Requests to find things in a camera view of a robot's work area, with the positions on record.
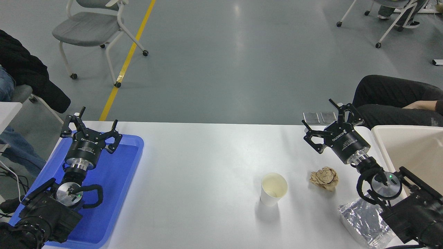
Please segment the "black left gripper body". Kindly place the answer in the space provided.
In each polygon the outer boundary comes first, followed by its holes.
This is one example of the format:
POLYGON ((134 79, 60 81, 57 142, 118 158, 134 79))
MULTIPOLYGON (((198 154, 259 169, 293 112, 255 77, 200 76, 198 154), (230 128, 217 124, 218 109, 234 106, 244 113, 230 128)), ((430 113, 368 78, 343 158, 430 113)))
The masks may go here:
POLYGON ((97 140, 97 136, 86 137, 83 132, 73 135, 73 142, 65 156, 65 162, 71 164, 74 159, 84 159, 91 164, 98 163, 102 150, 106 143, 104 140, 97 140))

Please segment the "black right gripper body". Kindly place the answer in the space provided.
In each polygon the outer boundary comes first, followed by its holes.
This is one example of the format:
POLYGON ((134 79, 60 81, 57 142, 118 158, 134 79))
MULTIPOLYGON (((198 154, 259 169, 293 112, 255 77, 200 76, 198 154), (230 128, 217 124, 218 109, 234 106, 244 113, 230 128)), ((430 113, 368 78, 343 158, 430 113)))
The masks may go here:
POLYGON ((325 128, 328 135, 325 136, 325 145, 331 147, 332 151, 344 164, 350 164, 354 154, 366 154, 370 145, 355 131, 352 123, 335 121, 325 128))

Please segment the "person's hand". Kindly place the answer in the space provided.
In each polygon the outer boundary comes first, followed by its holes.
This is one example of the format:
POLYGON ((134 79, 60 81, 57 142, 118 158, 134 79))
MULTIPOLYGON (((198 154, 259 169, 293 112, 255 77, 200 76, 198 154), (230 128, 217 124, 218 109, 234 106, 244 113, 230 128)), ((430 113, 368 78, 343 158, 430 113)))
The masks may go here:
POLYGON ((435 101, 415 101, 405 107, 404 109, 424 109, 429 111, 436 111, 437 100, 435 101))

